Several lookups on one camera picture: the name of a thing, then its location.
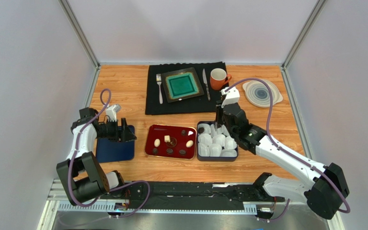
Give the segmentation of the metal serving tongs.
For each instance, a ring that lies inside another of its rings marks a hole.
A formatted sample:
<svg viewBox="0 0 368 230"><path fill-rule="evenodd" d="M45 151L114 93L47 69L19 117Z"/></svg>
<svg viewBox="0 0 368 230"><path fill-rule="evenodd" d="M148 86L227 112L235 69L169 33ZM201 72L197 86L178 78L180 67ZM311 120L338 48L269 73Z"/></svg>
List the metal serving tongs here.
<svg viewBox="0 0 368 230"><path fill-rule="evenodd" d="M222 107L220 105L216 107L216 117L214 126L216 129L221 128L222 126Z"/></svg>

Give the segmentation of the dark blue box lid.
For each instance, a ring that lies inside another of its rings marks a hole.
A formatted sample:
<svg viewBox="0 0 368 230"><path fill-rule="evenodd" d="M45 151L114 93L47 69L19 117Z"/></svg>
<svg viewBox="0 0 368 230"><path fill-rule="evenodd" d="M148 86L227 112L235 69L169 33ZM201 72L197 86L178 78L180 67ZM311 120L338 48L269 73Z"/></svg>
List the dark blue box lid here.
<svg viewBox="0 0 368 230"><path fill-rule="evenodd" d="M106 138L107 128L110 127L110 131L114 131L114 126L111 124L100 124L98 131L98 139L96 146L96 158L99 163L116 162L116 161L129 161L134 158L135 155L135 142L119 142L118 139L113 141Z"/></svg>

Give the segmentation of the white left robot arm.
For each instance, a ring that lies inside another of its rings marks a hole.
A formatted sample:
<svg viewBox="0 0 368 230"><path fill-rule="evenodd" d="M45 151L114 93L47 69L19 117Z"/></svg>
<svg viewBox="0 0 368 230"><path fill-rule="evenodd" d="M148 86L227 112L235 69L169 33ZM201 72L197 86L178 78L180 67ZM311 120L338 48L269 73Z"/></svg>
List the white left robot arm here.
<svg viewBox="0 0 368 230"><path fill-rule="evenodd" d="M99 112L93 108L80 110L80 118L71 126L73 143L66 160L56 166L69 202L73 206L88 207L88 201L94 202L112 189L124 185L118 171L105 173L93 153L96 139L109 142L134 144L137 137L130 129L126 119L118 124L119 104L106 108L107 120L99 122Z"/></svg>

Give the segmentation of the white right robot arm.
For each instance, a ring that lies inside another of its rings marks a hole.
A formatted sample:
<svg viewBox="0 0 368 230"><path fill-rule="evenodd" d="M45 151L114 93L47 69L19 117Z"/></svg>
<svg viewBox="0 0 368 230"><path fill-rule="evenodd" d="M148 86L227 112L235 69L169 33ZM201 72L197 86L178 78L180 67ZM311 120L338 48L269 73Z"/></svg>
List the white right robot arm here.
<svg viewBox="0 0 368 230"><path fill-rule="evenodd" d="M261 174L254 183L264 193L306 203L324 219L332 219L338 211L351 211L346 200L349 188L339 165L324 165L283 145L268 131L250 123L238 103L224 105L217 101L215 123L225 127L241 149L270 160L295 176L291 180Z"/></svg>

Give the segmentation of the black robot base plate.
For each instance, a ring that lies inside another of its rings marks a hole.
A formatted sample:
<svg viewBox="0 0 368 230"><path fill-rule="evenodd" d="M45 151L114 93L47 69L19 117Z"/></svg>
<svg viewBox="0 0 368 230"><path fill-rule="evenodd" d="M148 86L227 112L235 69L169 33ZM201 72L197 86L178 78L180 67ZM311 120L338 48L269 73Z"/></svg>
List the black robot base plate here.
<svg viewBox="0 0 368 230"><path fill-rule="evenodd" d="M241 211L244 203L266 205L285 201L273 198L253 184L225 184L202 182L144 182L100 197L128 202L129 208L141 210L194 210L194 211Z"/></svg>

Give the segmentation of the white oval chocolate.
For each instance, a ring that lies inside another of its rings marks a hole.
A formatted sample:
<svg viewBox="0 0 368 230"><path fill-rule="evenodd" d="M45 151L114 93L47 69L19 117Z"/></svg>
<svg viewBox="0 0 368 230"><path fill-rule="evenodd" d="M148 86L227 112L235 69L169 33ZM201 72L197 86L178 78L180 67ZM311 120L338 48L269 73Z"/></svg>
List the white oval chocolate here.
<svg viewBox="0 0 368 230"><path fill-rule="evenodd" d="M186 142L186 147L187 148L190 148L190 147L192 147L194 145L194 142L192 141L192 140L189 140L189 141L187 141Z"/></svg>
<svg viewBox="0 0 368 230"><path fill-rule="evenodd" d="M159 146L160 146L160 144L161 144L160 139L158 139L158 138L157 138L157 139L155 139L155 140L154 140L154 147L156 147L156 148L157 148L157 147L159 147Z"/></svg>

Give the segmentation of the cream cube chocolate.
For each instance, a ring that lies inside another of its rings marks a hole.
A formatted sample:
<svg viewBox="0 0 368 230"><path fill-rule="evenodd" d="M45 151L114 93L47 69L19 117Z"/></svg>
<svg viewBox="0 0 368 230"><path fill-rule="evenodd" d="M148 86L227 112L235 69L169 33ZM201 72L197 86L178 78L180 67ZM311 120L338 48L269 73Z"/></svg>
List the cream cube chocolate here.
<svg viewBox="0 0 368 230"><path fill-rule="evenodd" d="M166 143L171 142L171 139L170 139L169 135L164 136L164 142L166 142Z"/></svg>

